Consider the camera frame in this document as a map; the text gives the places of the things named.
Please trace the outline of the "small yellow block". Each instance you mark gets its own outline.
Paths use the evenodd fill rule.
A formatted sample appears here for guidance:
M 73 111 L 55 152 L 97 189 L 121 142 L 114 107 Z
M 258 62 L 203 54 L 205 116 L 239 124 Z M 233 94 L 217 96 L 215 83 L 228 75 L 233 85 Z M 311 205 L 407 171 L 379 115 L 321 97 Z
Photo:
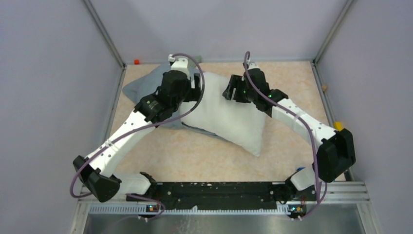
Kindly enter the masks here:
M 338 131 L 342 131 L 344 129 L 343 124 L 339 121 L 334 122 L 333 127 Z

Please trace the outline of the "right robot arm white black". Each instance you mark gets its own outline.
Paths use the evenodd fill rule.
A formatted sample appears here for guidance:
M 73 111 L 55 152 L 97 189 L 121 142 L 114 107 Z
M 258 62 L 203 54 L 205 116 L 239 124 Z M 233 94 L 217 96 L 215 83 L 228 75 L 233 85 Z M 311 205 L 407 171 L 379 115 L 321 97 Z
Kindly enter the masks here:
M 243 76 L 232 75 L 222 95 L 227 100 L 254 104 L 257 110 L 284 123 L 311 145 L 316 157 L 312 166 L 286 180 L 285 193 L 290 200 L 300 200 L 305 189 L 317 182 L 332 182 L 355 164 L 353 134 L 345 128 L 337 130 L 323 124 L 299 108 L 283 91 L 270 89 L 261 69 L 249 69 Z

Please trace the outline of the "grey-blue and beige pillowcase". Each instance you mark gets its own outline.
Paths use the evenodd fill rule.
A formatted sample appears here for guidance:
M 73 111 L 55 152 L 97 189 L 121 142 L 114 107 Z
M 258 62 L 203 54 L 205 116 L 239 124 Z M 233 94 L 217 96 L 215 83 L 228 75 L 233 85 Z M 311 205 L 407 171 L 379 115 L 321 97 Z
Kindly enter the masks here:
M 170 64 L 168 62 L 163 63 L 156 67 L 154 70 L 152 70 L 149 74 L 142 76 L 127 84 L 125 87 L 123 87 L 122 92 L 129 100 L 137 104 L 141 100 L 141 98 L 156 91 L 156 88 L 161 85 L 163 73 L 169 70 Z M 215 133 L 206 131 L 201 128 L 186 125 L 185 123 L 182 123 L 180 119 L 163 124 L 162 126 L 174 130 L 191 130 L 196 133 L 206 135 L 208 137 L 216 138 L 219 140 L 225 140 L 224 138 L 216 135 Z

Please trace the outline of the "white pillow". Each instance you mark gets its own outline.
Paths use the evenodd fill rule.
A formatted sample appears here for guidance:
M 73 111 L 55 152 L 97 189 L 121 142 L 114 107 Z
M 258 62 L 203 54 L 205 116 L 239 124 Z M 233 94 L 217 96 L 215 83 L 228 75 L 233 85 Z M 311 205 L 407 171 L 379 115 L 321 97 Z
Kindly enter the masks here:
M 205 72 L 205 90 L 200 104 L 181 118 L 184 126 L 204 133 L 214 134 L 243 147 L 254 156 L 260 156 L 266 114 L 253 103 L 226 100 L 222 93 L 229 78 Z

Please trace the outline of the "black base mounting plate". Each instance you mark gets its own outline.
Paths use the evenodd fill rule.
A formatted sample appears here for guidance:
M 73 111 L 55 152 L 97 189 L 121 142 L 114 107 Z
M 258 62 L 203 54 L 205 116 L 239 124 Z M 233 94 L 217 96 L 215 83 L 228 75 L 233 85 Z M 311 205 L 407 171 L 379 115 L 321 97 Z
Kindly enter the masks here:
M 283 182 L 157 182 L 144 194 L 167 210 L 276 209 L 287 202 L 316 201 L 315 187 L 297 191 Z

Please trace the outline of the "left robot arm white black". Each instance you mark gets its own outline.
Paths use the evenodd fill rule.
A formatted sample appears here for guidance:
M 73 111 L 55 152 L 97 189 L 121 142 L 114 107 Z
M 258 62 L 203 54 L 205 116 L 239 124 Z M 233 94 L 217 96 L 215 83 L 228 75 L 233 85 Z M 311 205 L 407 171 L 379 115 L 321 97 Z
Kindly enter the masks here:
M 122 126 L 86 157 L 73 160 L 75 176 L 70 185 L 74 198 L 93 195 L 107 202 L 120 190 L 121 179 L 113 173 L 118 164 L 144 136 L 159 125 L 181 119 L 200 104 L 205 91 L 202 71 L 193 78 L 178 70 L 163 73 L 161 85 L 135 105 Z

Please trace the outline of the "aluminium frame rail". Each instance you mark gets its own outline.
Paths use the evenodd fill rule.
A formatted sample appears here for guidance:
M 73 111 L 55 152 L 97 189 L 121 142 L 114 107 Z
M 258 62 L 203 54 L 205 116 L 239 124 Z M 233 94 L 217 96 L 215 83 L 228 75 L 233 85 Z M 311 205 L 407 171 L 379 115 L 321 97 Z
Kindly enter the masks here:
M 299 217 L 317 204 L 314 187 L 294 192 L 282 182 L 159 182 L 150 201 L 117 194 L 101 203 L 79 200 L 92 214 L 122 215 L 288 215 Z

